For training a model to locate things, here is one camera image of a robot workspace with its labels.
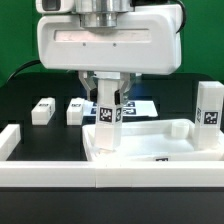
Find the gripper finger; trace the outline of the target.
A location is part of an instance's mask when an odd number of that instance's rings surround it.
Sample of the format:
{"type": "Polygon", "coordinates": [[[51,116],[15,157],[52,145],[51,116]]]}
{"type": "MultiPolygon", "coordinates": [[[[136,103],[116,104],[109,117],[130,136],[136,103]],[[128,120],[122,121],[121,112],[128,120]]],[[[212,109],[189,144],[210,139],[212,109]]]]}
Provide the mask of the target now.
{"type": "Polygon", "coordinates": [[[121,73],[118,79],[118,89],[114,92],[114,103],[125,104],[128,101],[128,91],[130,89],[130,74],[121,73]]]}
{"type": "Polygon", "coordinates": [[[98,89],[96,83],[94,82],[94,73],[90,71],[79,71],[78,76],[80,82],[86,90],[87,100],[96,102],[98,89]]]}

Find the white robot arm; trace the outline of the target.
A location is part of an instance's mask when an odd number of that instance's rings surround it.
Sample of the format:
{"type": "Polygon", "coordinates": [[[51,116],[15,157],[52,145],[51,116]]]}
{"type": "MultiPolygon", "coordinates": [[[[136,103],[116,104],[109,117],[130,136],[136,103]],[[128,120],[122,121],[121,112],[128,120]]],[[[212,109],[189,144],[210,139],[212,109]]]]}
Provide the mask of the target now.
{"type": "Polygon", "coordinates": [[[36,0],[38,52],[48,69],[77,70],[88,98],[123,103],[133,73],[181,64],[180,0],[36,0]]]}

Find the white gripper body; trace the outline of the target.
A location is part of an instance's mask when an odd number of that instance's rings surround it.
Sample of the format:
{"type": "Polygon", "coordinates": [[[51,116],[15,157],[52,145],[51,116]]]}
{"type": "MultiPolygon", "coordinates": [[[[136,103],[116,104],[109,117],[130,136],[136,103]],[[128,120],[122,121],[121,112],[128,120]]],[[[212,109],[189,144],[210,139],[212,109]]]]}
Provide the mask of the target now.
{"type": "Polygon", "coordinates": [[[39,58],[48,69],[168,75],[181,65],[181,22],[177,4],[121,13],[111,28],[83,28],[76,14],[45,15],[39,58]]]}

